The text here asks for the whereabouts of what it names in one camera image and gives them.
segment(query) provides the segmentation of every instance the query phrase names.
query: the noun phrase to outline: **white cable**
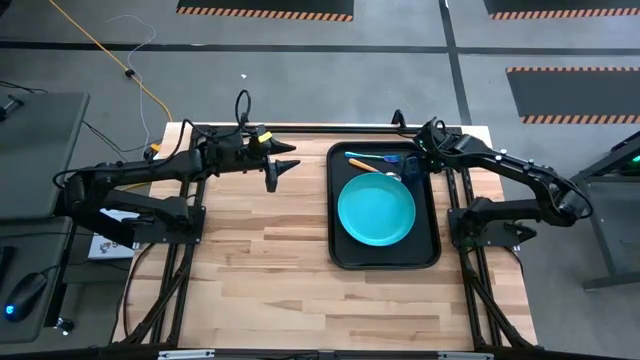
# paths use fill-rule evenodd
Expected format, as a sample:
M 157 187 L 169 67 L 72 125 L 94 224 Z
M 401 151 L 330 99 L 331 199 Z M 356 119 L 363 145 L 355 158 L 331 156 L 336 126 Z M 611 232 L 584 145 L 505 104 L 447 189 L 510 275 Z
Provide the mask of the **white cable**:
M 127 65 L 129 65 L 129 68 L 131 70 L 134 71 L 134 75 L 133 76 L 137 76 L 138 80 L 140 80 L 140 120 L 142 121 L 142 126 L 144 127 L 144 131 L 147 133 L 147 137 L 144 140 L 144 148 L 142 148 L 142 156 L 140 157 L 141 159 L 144 159 L 144 152 L 147 150 L 147 147 L 149 146 L 149 137 L 151 136 L 149 134 L 149 129 L 147 128 L 147 122 L 144 119 L 144 110 L 143 110 L 143 105 L 142 105 L 142 98 L 143 98 L 143 90 L 142 90 L 142 85 L 143 85 L 143 81 L 142 81 L 142 76 L 140 75 L 140 73 L 133 67 L 133 64 L 131 64 L 131 55 L 133 55 L 134 52 L 136 52 L 136 50 L 140 49 L 141 47 L 147 45 L 148 43 L 152 42 L 155 38 L 156 38 L 156 28 L 153 27 L 153 25 L 149 25 L 147 23 L 145 23 L 144 21 L 140 20 L 139 17 L 135 16 L 135 15 L 120 15 L 120 16 L 116 16 L 111 20 L 108 20 L 105 22 L 105 24 L 108 24 L 114 20 L 118 20 L 120 18 L 123 17 L 130 17 L 133 19 L 138 20 L 138 22 L 140 22 L 142 25 L 150 28 L 151 30 L 153 30 L 153 36 L 151 36 L 151 38 L 149 38 L 149 40 L 143 42 L 142 44 L 138 45 L 135 47 L 135 49 L 131 50 L 129 52 L 129 54 L 127 55 Z

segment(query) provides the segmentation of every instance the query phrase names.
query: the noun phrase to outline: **gray table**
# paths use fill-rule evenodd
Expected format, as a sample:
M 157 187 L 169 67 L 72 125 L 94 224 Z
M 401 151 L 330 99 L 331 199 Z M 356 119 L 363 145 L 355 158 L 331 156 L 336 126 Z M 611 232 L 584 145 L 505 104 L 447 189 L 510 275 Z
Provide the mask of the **gray table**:
M 26 274 L 58 265 L 67 256 L 72 222 L 51 217 L 59 192 L 51 177 L 66 170 L 89 101 L 84 93 L 13 94 L 25 106 L 0 123 L 0 246 L 15 250 L 0 284 L 2 305 Z M 0 94 L 0 105 L 7 100 Z M 13 237 L 23 234 L 34 235 Z M 0 317 L 0 343 L 33 341 L 46 320 L 57 317 L 62 272 L 52 269 L 47 278 L 26 319 L 10 323 Z

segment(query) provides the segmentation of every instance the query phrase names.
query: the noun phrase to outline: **black floor mat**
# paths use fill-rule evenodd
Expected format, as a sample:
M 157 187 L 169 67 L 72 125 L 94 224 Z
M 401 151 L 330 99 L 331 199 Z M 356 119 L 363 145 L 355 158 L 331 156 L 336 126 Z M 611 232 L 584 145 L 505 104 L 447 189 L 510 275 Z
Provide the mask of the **black floor mat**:
M 180 0 L 178 14 L 349 22 L 354 0 Z
M 511 67 L 525 124 L 640 123 L 639 67 Z
M 639 15 L 640 0 L 484 0 L 495 20 Z

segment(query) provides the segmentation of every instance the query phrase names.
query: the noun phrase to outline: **wooden table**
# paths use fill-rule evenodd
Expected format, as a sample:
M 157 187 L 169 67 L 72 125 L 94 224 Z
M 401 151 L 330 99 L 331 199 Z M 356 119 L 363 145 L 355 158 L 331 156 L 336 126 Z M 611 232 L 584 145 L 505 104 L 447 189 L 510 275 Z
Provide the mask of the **wooden table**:
M 175 147 L 179 129 L 179 123 L 167 126 L 161 154 Z M 491 144 L 486 127 L 462 130 Z M 362 134 L 275 136 L 298 149 L 274 158 L 302 160 L 279 179 L 276 193 L 266 192 L 264 174 L 258 172 L 223 174 L 207 181 L 205 234 L 193 260 L 180 347 L 472 350 L 460 263 L 446 221 L 450 203 L 444 174 L 431 176 L 442 242 L 442 256 L 433 267 L 345 271 L 331 262 L 327 250 L 327 150 L 341 141 L 401 139 Z M 472 169 L 471 178 L 476 196 L 503 199 L 497 175 Z M 154 183 L 151 189 L 151 195 L 160 198 L 178 192 L 175 181 Z M 459 197 L 464 206 L 464 195 Z M 158 296 L 166 252 L 162 245 L 152 249 L 133 279 L 130 328 Z M 518 263 L 504 249 L 486 252 L 496 302 L 535 343 Z M 173 304 L 169 309 L 165 328 Z M 482 305 L 479 314 L 489 339 Z M 114 340 L 122 337 L 119 326 Z

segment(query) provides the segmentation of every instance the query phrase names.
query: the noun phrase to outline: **teal plate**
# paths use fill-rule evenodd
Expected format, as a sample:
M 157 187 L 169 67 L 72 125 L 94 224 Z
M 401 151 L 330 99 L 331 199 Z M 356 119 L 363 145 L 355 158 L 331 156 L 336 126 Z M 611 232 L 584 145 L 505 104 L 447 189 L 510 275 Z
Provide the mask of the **teal plate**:
M 369 173 L 351 179 L 342 189 L 338 217 L 349 235 L 361 243 L 389 246 L 411 230 L 416 205 L 400 181 Z

